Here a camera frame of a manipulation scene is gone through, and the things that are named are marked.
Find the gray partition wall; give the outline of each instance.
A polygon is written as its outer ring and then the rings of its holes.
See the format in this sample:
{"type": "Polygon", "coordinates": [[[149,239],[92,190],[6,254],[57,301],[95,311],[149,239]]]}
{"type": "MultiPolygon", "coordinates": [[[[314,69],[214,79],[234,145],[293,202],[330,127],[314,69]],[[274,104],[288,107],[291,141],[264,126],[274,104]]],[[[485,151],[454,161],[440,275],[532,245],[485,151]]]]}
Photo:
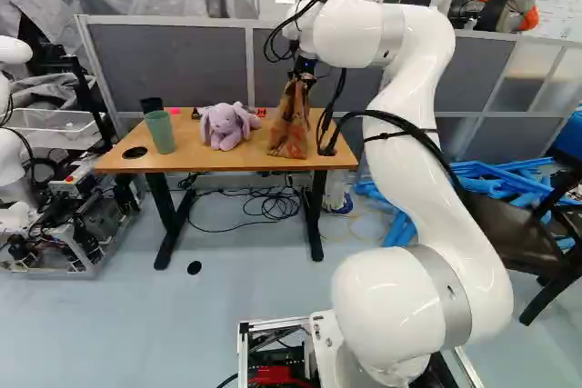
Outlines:
{"type": "MultiPolygon", "coordinates": [[[[77,23],[119,134],[139,116],[139,100],[168,106],[241,101],[276,106],[293,61],[270,64],[263,44],[273,26],[255,20],[87,16],[77,23]]],[[[285,47],[279,38],[276,47],[285,47]]],[[[457,47],[436,89],[441,146],[450,160],[490,163],[543,154],[582,100],[582,44],[523,35],[457,31],[457,47]]],[[[361,110],[383,70],[349,69],[335,117],[361,110]]],[[[310,103],[325,106],[339,69],[319,63],[310,103]]],[[[358,155],[361,120],[344,136],[358,155]]]]}
{"type": "Polygon", "coordinates": [[[168,106],[246,102],[245,29],[165,25],[90,25],[118,112],[139,99],[168,106]]]}

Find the black chair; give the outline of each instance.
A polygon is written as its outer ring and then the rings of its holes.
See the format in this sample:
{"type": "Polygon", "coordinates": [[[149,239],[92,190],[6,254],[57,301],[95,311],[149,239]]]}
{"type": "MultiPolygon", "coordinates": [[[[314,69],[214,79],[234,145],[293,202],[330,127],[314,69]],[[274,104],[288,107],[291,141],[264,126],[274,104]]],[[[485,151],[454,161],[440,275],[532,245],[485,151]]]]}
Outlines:
{"type": "Polygon", "coordinates": [[[582,229],[582,217],[577,214],[582,213],[582,208],[556,204],[581,180],[582,165],[561,177],[554,191],[533,211],[486,195],[466,193],[464,201],[468,211],[495,247],[505,267],[535,274],[543,286],[519,316],[519,321],[526,326],[582,276],[582,238],[577,230],[582,229]],[[547,211],[552,212],[552,221],[544,225],[540,219],[547,211]],[[566,253],[557,245],[561,237],[572,237],[575,241],[566,253]]]}

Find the bunny ear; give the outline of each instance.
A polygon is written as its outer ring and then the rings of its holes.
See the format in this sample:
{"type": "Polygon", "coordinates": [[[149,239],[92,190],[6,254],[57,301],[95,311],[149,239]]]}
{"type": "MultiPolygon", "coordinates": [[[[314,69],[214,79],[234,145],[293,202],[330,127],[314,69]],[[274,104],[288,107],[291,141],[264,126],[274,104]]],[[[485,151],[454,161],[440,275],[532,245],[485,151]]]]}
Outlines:
{"type": "Polygon", "coordinates": [[[200,119],[200,138],[204,144],[210,144],[210,114],[204,111],[200,119]]]}
{"type": "Polygon", "coordinates": [[[234,103],[233,109],[235,110],[235,114],[238,115],[238,118],[243,122],[243,137],[248,140],[251,136],[251,125],[248,121],[249,113],[243,108],[240,102],[234,103]]]}

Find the purple stuffed bunny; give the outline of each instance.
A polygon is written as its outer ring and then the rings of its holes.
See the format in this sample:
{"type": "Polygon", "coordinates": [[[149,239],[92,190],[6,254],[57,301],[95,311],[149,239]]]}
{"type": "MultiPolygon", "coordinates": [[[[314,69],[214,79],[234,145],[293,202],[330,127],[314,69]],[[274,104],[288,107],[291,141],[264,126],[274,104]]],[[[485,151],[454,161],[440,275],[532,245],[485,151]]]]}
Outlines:
{"type": "Polygon", "coordinates": [[[200,120],[200,137],[214,150],[231,150],[247,140],[251,129],[261,127],[259,118],[248,113],[243,104],[215,104],[202,112],[200,120]]]}

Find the concrete floor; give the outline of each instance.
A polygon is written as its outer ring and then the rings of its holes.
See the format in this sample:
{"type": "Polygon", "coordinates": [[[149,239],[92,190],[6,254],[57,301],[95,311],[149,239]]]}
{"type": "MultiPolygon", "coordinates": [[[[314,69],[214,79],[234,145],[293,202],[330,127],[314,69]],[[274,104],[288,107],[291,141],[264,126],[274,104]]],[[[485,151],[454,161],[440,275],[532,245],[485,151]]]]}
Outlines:
{"type": "MultiPolygon", "coordinates": [[[[241,202],[208,196],[195,206],[194,221],[214,229],[243,223],[241,202]]],[[[302,218],[226,234],[186,226],[170,267],[156,272],[164,231],[146,198],[97,280],[0,276],[0,386],[216,387],[236,372],[238,321],[329,308],[331,274],[350,254],[379,246],[387,225],[362,200],[353,218],[322,217],[326,257],[316,264],[302,218]],[[203,270],[190,276],[194,260],[203,270]],[[298,292],[283,292],[289,288],[298,292]]],[[[519,314],[539,286],[526,274],[511,279],[519,314]]],[[[577,283],[532,326],[514,320],[494,340],[467,346],[485,387],[581,386],[581,296],[577,283]]]]}

